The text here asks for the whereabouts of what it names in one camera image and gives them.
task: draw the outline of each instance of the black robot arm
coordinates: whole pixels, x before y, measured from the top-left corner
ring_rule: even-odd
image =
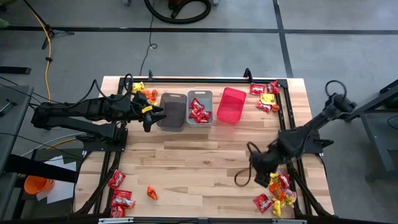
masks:
[[[268,145],[269,150],[267,152],[251,152],[250,162],[256,170],[254,181],[264,187],[268,187],[269,174],[276,172],[279,165],[287,164],[288,170],[291,170],[291,177],[296,180],[315,211],[319,215],[330,215],[311,194],[291,161],[302,156],[304,152],[303,147],[312,131],[322,128],[328,122],[335,119],[344,119],[354,111],[355,107],[356,104],[347,99],[346,94],[334,93],[329,96],[322,112],[307,124],[290,130],[280,130],[278,138]]]
[[[84,131],[106,140],[116,139],[117,127],[115,124],[97,125],[74,119],[83,117],[90,121],[139,121],[143,122],[144,131],[149,132],[156,121],[165,118],[165,115],[156,114],[162,108],[152,106],[145,94],[137,92],[134,98],[125,95],[111,95],[110,97],[93,98],[79,103],[42,103],[35,109],[32,124],[36,128],[62,127]]]

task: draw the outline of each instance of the concrete floor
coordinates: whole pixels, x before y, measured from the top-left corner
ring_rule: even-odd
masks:
[[[169,14],[167,4],[156,0],[156,9]],[[131,7],[107,0],[30,0],[53,26],[149,27],[151,16],[141,0]],[[394,0],[280,0],[286,29],[398,29],[398,2]],[[191,3],[182,16],[203,6]],[[15,26],[37,26],[22,1],[0,14]],[[157,19],[154,27],[175,27]],[[220,0],[210,15],[182,27],[276,29],[272,0]],[[77,32],[56,37],[49,72],[52,98],[76,101],[93,79],[105,75],[138,74],[148,45],[148,33]],[[295,78],[304,78],[313,114],[326,100],[324,85],[338,79],[348,97],[359,105],[397,79],[398,35],[297,35],[287,34],[287,46]],[[0,31],[0,65],[31,67],[25,75],[2,75],[20,85],[32,85],[47,95],[44,82],[46,50],[40,47],[42,32]],[[278,34],[153,33],[158,49],[150,50],[143,74],[241,77],[249,67],[256,77],[286,77]],[[73,131],[44,131],[30,124],[29,110],[20,135],[47,141]],[[336,121],[320,131],[335,140],[325,150],[328,183],[335,213],[343,218],[398,223],[398,182],[368,184],[364,175],[380,167],[360,120]],[[34,147],[17,141],[15,154]]]

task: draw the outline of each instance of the pink plastic bin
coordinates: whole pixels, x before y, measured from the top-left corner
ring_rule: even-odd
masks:
[[[230,124],[238,123],[245,99],[245,92],[226,87],[217,110],[217,119]]]

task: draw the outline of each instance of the red candy wrapper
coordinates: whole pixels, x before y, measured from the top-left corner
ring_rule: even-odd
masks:
[[[114,190],[111,206],[123,205],[125,200],[131,200],[131,195],[127,190]]]
[[[281,174],[278,176],[279,182],[281,184],[281,187],[283,189],[288,189],[290,187],[290,182],[289,182],[289,175],[288,174]]]
[[[250,94],[261,95],[266,92],[266,86],[252,83],[250,86]]]
[[[278,94],[279,93],[278,80],[268,83],[267,91],[268,93]]]
[[[275,203],[273,200],[269,200],[265,194],[260,194],[255,199],[253,199],[253,202],[254,204],[256,204],[256,207],[260,210],[262,214],[266,212],[268,208],[271,208]]]
[[[202,118],[203,119],[209,119],[211,117],[211,111],[204,111],[202,113]]]
[[[125,209],[132,209],[134,208],[136,201],[135,200],[128,200],[126,198],[115,198],[113,200],[115,205],[121,205]]]
[[[256,104],[256,108],[259,108],[260,110],[263,110],[263,111],[269,113],[271,111],[272,106],[261,103],[261,100],[259,100]]]
[[[118,189],[124,178],[126,178],[126,175],[120,173],[118,170],[115,170],[112,178],[108,182],[108,186],[112,189]]]
[[[198,99],[194,98],[191,102],[190,108],[191,109],[198,109],[201,110],[203,107],[203,109],[205,108],[203,105],[200,104],[200,102],[198,101]]]
[[[122,206],[111,206],[111,218],[123,218],[124,208]]]

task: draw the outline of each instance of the wooden table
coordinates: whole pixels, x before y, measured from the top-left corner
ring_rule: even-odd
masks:
[[[116,93],[120,77],[104,77],[102,91],[106,95]],[[304,80],[287,79],[294,118],[297,126],[312,118]],[[249,93],[249,84],[220,83],[145,83],[148,90],[163,93],[183,93],[189,90],[211,90],[213,107],[217,111],[225,87]],[[286,105],[281,94],[282,104]],[[248,150],[246,143],[256,143],[260,150],[277,136],[280,129],[278,115],[267,114],[255,107],[258,96],[247,94],[242,118],[237,125],[230,125],[215,119],[211,128],[188,128],[181,133],[162,131],[157,125],[145,133],[142,123],[128,124],[129,137],[126,151],[122,153],[119,170],[127,177],[120,189],[132,191],[136,206],[126,210],[131,217],[222,217],[222,218],[270,218],[271,211],[261,214],[253,198],[268,189],[254,182],[254,174],[246,187],[237,187],[234,175],[247,168]],[[103,163],[103,152],[93,152],[84,162],[76,185],[75,210],[88,200],[98,185]],[[305,154],[302,158],[308,188],[330,213],[333,213],[325,171],[319,158]],[[286,167],[280,166],[286,173]],[[238,178],[244,183],[248,173]],[[147,196],[147,186],[155,188],[158,201]],[[104,190],[103,211],[108,195]],[[302,193],[298,200],[303,211]],[[292,208],[284,208],[284,218],[293,218]]]

